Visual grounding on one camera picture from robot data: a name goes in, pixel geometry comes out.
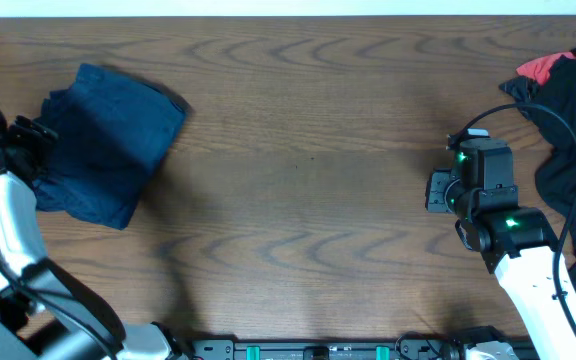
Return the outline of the dark blue shorts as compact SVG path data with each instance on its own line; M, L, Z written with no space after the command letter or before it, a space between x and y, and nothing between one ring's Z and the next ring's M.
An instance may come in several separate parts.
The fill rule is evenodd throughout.
M58 135L33 184L38 210L126 228L186 117L186 105L162 88L82 64L36 120Z

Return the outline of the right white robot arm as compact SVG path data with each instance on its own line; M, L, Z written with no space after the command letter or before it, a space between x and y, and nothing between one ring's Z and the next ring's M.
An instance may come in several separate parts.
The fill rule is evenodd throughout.
M449 139L454 162L432 172L425 207L453 214L464 247L479 253L517 309L542 359L576 359L576 292L537 208L519 204L513 155L483 129Z

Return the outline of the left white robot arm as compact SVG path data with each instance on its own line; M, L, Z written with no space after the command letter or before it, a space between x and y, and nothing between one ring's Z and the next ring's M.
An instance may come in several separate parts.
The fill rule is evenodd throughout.
M48 257L33 181L57 141L27 118L0 115L0 359L190 359L164 326L124 324Z

